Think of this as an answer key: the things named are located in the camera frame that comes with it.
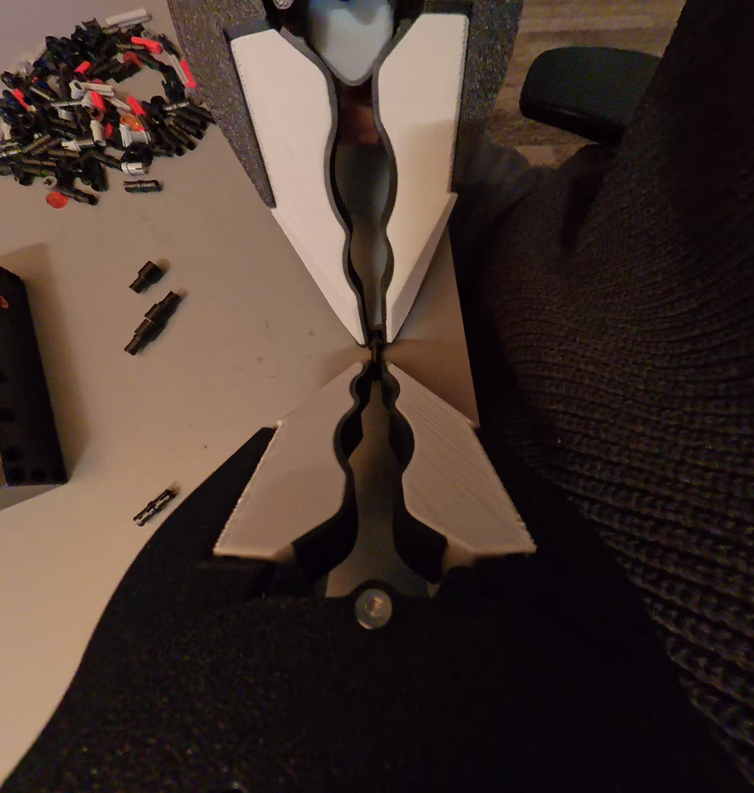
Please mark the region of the long black joined pin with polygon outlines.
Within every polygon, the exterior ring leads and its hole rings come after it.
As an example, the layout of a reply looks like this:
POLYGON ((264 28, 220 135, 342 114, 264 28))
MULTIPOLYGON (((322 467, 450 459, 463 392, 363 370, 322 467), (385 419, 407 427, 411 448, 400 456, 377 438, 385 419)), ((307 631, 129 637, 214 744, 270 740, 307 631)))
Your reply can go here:
POLYGON ((144 319, 133 333, 133 338, 124 347, 127 354, 136 355, 164 330, 167 322, 183 300, 183 295, 168 292, 144 314, 144 319))

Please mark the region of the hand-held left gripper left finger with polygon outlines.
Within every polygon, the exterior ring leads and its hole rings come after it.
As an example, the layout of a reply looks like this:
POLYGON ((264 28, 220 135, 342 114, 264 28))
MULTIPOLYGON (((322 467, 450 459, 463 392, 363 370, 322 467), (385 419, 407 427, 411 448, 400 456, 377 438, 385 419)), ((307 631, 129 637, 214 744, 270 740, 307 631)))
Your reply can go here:
POLYGON ((294 569, 315 583, 350 555, 359 527, 350 457, 371 382, 370 364, 358 361, 277 423, 216 557, 294 569))

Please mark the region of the black perforated plastic block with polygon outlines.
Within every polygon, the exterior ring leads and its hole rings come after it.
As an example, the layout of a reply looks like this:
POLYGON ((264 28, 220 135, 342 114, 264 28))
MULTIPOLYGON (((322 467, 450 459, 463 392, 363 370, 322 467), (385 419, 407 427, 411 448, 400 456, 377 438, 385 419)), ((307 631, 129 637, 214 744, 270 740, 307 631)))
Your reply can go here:
POLYGON ((67 479, 25 284, 0 266, 0 511, 67 479))

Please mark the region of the short black stubby pin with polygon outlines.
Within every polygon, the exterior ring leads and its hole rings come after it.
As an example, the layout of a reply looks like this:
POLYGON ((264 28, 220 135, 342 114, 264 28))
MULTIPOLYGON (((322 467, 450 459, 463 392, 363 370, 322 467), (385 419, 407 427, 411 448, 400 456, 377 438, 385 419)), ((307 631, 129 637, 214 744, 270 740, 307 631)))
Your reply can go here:
POLYGON ((128 286, 134 293, 141 294, 150 290, 167 273, 165 266, 147 261, 138 270, 133 282, 128 286))

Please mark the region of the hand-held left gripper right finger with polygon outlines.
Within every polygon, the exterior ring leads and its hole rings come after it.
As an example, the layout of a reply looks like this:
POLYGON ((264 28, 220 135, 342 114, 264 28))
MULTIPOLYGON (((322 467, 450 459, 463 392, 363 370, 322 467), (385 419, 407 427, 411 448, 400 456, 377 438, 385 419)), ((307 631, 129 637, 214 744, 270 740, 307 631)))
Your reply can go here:
POLYGON ((454 568, 534 554, 473 422, 390 362, 382 366, 382 400, 400 470, 392 538, 401 560, 440 583, 454 568))

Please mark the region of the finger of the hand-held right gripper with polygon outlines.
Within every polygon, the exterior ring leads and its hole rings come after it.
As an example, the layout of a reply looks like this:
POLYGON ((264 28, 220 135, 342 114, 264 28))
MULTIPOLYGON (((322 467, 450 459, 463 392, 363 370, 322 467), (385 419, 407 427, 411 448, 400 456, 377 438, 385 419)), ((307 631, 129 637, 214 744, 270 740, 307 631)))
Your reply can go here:
POLYGON ((332 75, 301 38, 270 27, 232 39, 231 50, 273 195, 272 215, 354 342, 365 346, 351 232, 332 183, 338 133, 332 75))
POLYGON ((421 13, 404 21, 373 71, 373 110, 389 156, 382 223, 385 339, 407 319, 457 199, 452 187, 470 21, 421 13))

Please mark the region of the pile of small plastic pins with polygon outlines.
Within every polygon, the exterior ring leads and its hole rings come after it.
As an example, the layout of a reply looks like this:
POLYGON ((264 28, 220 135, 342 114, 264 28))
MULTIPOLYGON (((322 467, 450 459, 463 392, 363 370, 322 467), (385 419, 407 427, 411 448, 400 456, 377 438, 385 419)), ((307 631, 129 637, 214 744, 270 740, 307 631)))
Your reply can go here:
POLYGON ((182 50, 151 22, 142 8, 82 21, 1 74, 0 177, 43 183, 56 209, 94 206, 112 173, 158 180, 156 160, 196 149, 213 115, 182 50))

